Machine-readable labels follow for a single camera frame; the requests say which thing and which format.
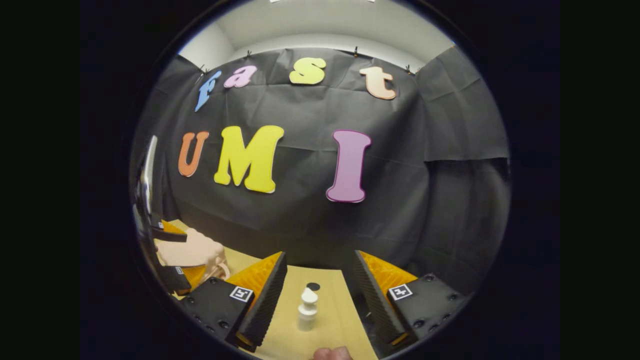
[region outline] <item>black backdrop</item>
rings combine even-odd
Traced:
[[[290,83],[293,64],[304,57],[327,62],[320,84]],[[247,65],[258,68],[249,85],[222,85]],[[387,86],[395,99],[367,91],[359,71],[372,66],[393,76]],[[222,75],[209,100],[195,112],[198,89],[217,71]],[[508,145],[493,97],[457,47],[416,75],[331,49],[253,54],[200,75],[178,57],[141,116],[131,174],[156,135],[152,193],[159,195],[153,197],[153,211],[258,258],[282,250],[291,265],[343,269],[351,291],[358,289],[351,274],[355,249],[417,276],[434,272],[466,294],[477,289],[506,225]],[[275,193],[216,184],[222,130],[239,126],[248,143],[266,125],[285,131],[273,162]],[[337,129],[372,140],[362,175],[366,198],[358,204],[332,202],[324,194],[333,183]],[[177,165],[182,135],[200,131],[209,137],[198,169],[182,176]]]
[[[486,282],[463,314],[422,351],[449,357],[461,350],[557,355],[559,7],[553,1],[432,0],[434,12],[423,2],[412,3],[449,19],[440,25],[479,65],[505,120],[514,182],[504,244]],[[143,281],[136,256],[127,250],[135,240],[129,156],[142,110],[141,102],[132,107],[133,100],[151,91],[171,53],[197,28],[181,31],[210,5],[81,3],[83,358],[229,355],[184,332],[153,296],[152,289],[158,289]],[[162,57],[172,40],[178,42]],[[165,62],[154,67],[159,58]]]

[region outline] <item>white wall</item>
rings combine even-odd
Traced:
[[[234,52],[233,46],[220,27],[213,23],[204,28],[179,54],[196,66],[213,69],[228,62],[229,57]]]
[[[356,46],[360,54],[379,58],[402,68],[410,65],[411,70],[414,72],[425,64],[424,61],[387,44],[364,38],[335,34],[299,34],[272,38],[239,48],[229,56],[227,61],[246,56],[247,50],[250,50],[253,54],[295,47],[327,47],[330,49],[353,51]]]

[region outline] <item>pink letter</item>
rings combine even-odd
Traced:
[[[232,88],[234,86],[236,88],[241,88],[247,85],[249,81],[251,81],[251,76],[257,70],[258,68],[253,65],[249,65],[249,66],[245,66],[245,67],[241,67],[240,69],[237,69],[236,71],[234,71],[234,75],[231,75],[225,81],[225,88]]]
[[[371,145],[371,138],[353,130],[336,130],[333,138],[338,142],[338,165],[326,198],[340,202],[363,201],[364,190],[360,187],[362,163],[364,149]]]

